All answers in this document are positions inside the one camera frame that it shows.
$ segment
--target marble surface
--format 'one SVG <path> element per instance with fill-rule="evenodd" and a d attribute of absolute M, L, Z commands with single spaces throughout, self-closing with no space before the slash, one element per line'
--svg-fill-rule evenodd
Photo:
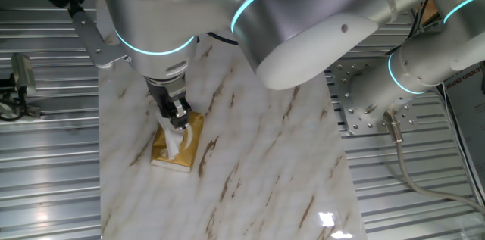
<path fill-rule="evenodd" d="M 203 36 L 186 80 L 205 115 L 191 173 L 150 165 L 143 77 L 124 61 L 99 72 L 103 239 L 366 239 L 323 74 L 272 91 Z"/>

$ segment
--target metal floor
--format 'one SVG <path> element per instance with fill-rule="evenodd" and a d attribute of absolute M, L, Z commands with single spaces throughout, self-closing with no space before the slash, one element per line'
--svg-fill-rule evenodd
<path fill-rule="evenodd" d="M 95 0 L 86 0 L 95 14 Z M 408 35 L 408 16 L 379 30 L 346 58 L 383 58 Z M 65 10 L 47 0 L 0 0 L 0 77 L 13 52 L 33 60 L 42 118 L 0 123 L 0 239 L 100 239 L 97 69 Z M 330 91 L 332 73 L 327 72 Z M 472 196 L 462 159 L 433 92 L 415 99 L 418 131 L 405 134 L 407 167 L 420 185 Z M 340 111 L 334 98 L 335 111 Z M 388 135 L 349 136 L 339 120 L 369 240 L 481 239 L 477 214 L 419 195 L 397 180 Z"/>

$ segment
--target white tissue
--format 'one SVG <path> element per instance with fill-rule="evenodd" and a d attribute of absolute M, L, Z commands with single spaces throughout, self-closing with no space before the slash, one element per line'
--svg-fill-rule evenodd
<path fill-rule="evenodd" d="M 183 141 L 183 131 L 175 129 L 168 118 L 163 118 L 160 111 L 157 111 L 157 120 L 165 132 L 165 141 L 167 143 L 168 159 L 173 160 L 179 154 L 179 147 Z"/>

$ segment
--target connector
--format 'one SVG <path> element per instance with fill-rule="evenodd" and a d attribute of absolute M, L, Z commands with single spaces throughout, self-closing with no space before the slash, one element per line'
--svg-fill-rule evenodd
<path fill-rule="evenodd" d="M 402 142 L 401 128 L 399 127 L 399 121 L 397 120 L 394 111 L 386 111 L 383 115 L 383 119 L 387 123 L 387 129 L 393 139 L 393 143 L 396 144 Z"/>

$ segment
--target metal bracket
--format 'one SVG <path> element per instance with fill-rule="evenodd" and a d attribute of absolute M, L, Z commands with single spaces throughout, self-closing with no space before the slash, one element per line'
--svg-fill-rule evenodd
<path fill-rule="evenodd" d="M 351 135 L 371 135 L 388 132 L 386 122 L 384 120 L 374 121 L 365 115 L 365 111 L 358 110 L 352 102 L 352 95 L 350 94 L 350 83 L 353 76 L 381 63 L 383 61 L 378 58 L 341 59 L 330 66 L 336 94 L 345 114 L 346 128 Z M 411 104 L 406 104 L 402 110 L 397 112 L 396 117 L 403 132 L 418 128 L 418 120 Z"/>
<path fill-rule="evenodd" d="M 86 12 L 75 13 L 73 25 L 92 62 L 97 67 L 110 67 L 113 62 L 128 57 L 119 45 L 107 45 L 105 43 L 99 34 L 98 27 Z"/>

